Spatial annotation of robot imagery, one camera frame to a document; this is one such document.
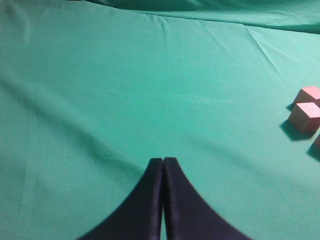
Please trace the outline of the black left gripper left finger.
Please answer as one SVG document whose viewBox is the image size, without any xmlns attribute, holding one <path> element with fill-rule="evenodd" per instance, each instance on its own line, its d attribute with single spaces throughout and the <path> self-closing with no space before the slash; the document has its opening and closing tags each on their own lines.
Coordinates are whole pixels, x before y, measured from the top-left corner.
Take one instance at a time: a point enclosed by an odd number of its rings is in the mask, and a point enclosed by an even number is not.
<svg viewBox="0 0 320 240">
<path fill-rule="evenodd" d="M 119 207 L 81 240 L 159 240 L 163 211 L 163 160 L 152 158 Z"/>
</svg>

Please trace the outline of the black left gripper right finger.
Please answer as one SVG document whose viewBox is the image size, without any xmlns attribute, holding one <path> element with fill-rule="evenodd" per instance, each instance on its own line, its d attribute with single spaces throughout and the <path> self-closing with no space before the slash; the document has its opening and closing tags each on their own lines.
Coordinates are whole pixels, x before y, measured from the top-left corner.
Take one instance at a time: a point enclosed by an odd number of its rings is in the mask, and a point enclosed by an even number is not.
<svg viewBox="0 0 320 240">
<path fill-rule="evenodd" d="M 168 240 L 248 240 L 199 195 L 178 160 L 163 161 L 163 209 Z"/>
</svg>

